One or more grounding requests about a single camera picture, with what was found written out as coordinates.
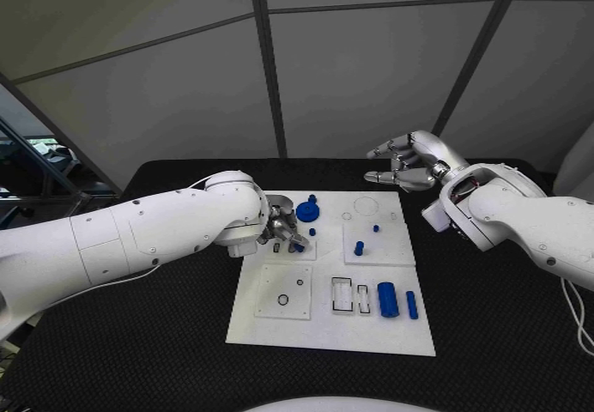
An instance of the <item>circular hole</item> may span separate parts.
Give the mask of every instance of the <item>circular hole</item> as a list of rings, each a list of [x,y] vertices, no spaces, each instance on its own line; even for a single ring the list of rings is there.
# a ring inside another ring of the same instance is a hole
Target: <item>circular hole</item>
[[[279,305],[284,306],[289,303],[289,296],[286,294],[281,294],[279,296]]]

